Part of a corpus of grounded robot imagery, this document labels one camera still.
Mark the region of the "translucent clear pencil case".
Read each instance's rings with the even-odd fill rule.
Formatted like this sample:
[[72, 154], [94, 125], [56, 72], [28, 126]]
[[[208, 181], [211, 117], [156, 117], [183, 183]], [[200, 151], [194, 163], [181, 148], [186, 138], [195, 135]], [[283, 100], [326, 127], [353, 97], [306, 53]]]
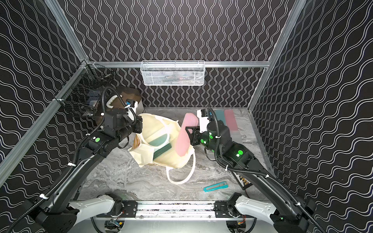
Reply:
[[231, 131], [230, 135], [231, 135], [233, 142], [242, 144], [242, 136], [241, 136], [240, 131]]

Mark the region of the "pink pencil case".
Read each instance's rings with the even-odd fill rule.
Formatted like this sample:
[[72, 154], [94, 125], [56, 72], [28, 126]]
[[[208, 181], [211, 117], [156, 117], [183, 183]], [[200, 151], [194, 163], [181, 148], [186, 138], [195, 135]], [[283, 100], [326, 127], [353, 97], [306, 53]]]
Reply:
[[236, 121], [236, 117], [234, 114], [234, 111], [229, 109], [229, 110], [224, 110], [224, 117], [225, 117], [225, 122], [226, 126], [229, 128], [230, 131], [238, 131], [238, 124]]
[[187, 133], [186, 127], [196, 127], [199, 125], [199, 119], [193, 113], [186, 113], [183, 119], [181, 130], [176, 142], [176, 152], [179, 156], [183, 157], [187, 154], [190, 146], [190, 138]]

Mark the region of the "teal translucent pencil case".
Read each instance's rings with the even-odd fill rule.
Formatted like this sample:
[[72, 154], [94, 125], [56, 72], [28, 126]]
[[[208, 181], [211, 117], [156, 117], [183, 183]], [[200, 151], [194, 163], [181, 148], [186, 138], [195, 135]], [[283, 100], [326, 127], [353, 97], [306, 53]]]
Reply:
[[224, 125], [226, 125], [226, 119], [223, 110], [215, 110], [215, 115], [218, 121], [220, 120]]

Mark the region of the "cream canvas tote bag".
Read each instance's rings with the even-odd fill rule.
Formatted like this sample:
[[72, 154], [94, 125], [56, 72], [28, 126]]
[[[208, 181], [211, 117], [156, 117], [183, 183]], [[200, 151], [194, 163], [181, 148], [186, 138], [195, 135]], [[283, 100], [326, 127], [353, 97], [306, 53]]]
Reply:
[[[142, 132], [135, 134], [133, 146], [128, 150], [139, 167], [158, 165], [166, 168], [170, 183], [182, 185], [189, 181], [196, 167], [195, 149], [187, 137], [185, 125], [177, 120], [149, 113], [142, 113]], [[170, 170], [183, 168], [192, 159], [187, 177], [174, 181]]]

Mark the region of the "teal utility knife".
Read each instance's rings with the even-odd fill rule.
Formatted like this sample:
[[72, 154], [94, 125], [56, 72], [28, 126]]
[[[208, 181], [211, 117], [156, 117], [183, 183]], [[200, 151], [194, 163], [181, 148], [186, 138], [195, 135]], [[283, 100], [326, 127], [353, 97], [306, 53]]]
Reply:
[[211, 192], [211, 191], [215, 191], [215, 190], [219, 190], [219, 189], [226, 189], [228, 187], [229, 187], [229, 185], [228, 185], [227, 182], [220, 182], [220, 183], [216, 183], [216, 184], [204, 187], [203, 191], [204, 192]]

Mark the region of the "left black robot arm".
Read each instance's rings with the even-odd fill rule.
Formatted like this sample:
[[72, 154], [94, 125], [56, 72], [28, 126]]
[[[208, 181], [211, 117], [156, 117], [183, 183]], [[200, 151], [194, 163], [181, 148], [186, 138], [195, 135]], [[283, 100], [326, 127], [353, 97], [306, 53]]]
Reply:
[[10, 233], [27, 216], [49, 233], [67, 233], [82, 213], [72, 207], [71, 199], [92, 170], [100, 164], [119, 143], [132, 133], [142, 132], [142, 117], [136, 115], [136, 101], [123, 100], [121, 94], [107, 86], [100, 95], [102, 121], [85, 136], [74, 151], [72, 162], [61, 176], [34, 200], [26, 200], [26, 210], [10, 226]]

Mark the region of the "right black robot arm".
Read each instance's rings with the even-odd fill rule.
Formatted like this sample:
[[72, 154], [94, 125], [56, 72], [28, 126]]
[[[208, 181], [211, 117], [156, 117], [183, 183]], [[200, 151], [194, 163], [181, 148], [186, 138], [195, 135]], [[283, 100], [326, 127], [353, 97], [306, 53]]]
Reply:
[[325, 232], [313, 216], [315, 202], [295, 197], [248, 148], [233, 141], [229, 128], [218, 120], [212, 108], [199, 110], [197, 117], [199, 126], [185, 127], [191, 145], [202, 145], [213, 152], [214, 162], [249, 181], [268, 199], [261, 202], [234, 193], [227, 201], [231, 217], [251, 216], [260, 219], [271, 224], [278, 233], [305, 233], [311, 224], [321, 233]]

